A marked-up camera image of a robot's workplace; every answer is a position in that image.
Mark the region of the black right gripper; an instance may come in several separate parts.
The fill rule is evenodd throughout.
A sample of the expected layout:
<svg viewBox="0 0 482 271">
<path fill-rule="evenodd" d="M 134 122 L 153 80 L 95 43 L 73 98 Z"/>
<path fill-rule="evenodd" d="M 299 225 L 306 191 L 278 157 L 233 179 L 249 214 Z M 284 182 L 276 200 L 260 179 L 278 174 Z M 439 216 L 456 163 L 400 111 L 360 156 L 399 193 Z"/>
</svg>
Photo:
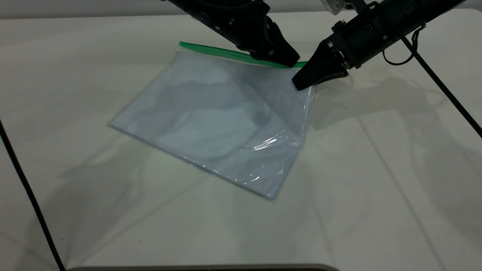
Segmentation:
<svg viewBox="0 0 482 271">
<path fill-rule="evenodd" d="M 347 77 L 347 69 L 360 68 L 400 39 L 379 11 L 363 11 L 347 23 L 339 21 L 332 31 L 291 79 L 298 91 Z"/>
</svg>

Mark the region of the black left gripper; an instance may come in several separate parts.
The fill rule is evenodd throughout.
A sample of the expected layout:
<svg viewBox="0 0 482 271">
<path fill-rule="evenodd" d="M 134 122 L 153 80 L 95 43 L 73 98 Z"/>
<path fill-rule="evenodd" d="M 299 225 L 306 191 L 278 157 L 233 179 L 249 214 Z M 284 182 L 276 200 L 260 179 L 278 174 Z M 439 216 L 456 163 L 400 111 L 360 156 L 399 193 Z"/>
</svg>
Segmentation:
<svg viewBox="0 0 482 271">
<path fill-rule="evenodd" d="M 260 61 L 294 67 L 300 56 L 267 13 L 267 4 L 191 4 L 196 19 Z"/>
</svg>

